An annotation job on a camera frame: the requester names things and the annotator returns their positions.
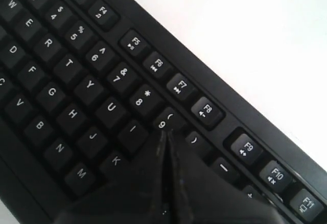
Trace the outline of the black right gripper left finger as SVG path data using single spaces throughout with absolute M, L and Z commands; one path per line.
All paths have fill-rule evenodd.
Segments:
M 130 167 L 63 209 L 55 223 L 166 223 L 166 146 L 166 132 L 153 132 Z

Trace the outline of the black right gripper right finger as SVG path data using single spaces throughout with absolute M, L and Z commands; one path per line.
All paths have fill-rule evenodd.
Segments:
M 284 223 L 270 204 L 249 198 L 210 169 L 176 131 L 167 133 L 172 223 Z

